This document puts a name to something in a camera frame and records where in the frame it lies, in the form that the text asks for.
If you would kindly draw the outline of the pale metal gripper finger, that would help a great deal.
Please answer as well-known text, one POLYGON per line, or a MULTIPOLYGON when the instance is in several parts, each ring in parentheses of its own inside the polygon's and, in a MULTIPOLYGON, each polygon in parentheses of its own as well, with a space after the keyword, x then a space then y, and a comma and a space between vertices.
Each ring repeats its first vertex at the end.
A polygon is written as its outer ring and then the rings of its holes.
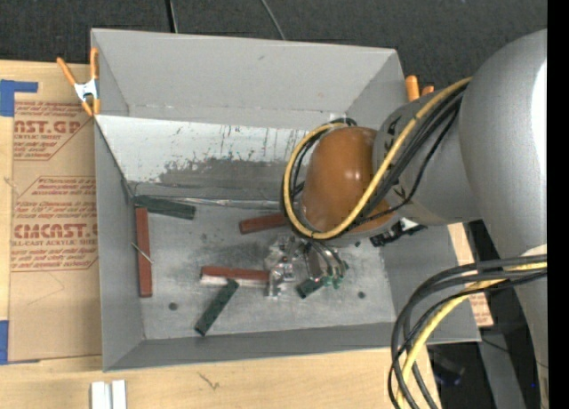
POLYGON ((293 265, 276 265, 269 271, 266 295, 276 298, 281 293, 281 286, 295 281, 293 265))
POLYGON ((297 237, 279 237, 268 248, 266 267, 273 268, 281 263, 288 264, 292 262, 299 245, 300 240, 297 237))

